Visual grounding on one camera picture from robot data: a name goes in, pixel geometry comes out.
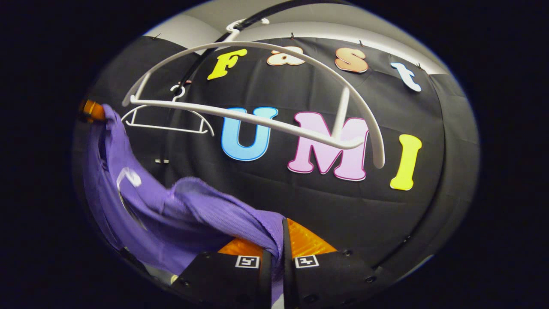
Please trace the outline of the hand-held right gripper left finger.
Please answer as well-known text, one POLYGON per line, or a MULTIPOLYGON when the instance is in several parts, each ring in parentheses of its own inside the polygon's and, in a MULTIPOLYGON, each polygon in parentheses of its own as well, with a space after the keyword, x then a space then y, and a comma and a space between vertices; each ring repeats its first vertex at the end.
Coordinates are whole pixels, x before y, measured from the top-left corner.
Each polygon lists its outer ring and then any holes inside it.
POLYGON ((198 254, 171 287, 200 309, 270 309, 272 261, 269 251, 235 238, 198 254))

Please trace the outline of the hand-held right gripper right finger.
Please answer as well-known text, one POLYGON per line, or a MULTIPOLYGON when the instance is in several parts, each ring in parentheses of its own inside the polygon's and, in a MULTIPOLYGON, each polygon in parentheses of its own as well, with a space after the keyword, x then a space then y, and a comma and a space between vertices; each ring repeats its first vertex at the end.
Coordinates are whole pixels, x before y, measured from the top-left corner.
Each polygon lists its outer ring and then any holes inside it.
POLYGON ((350 309, 380 291, 380 276, 352 250, 293 257, 283 219, 285 309, 350 309))

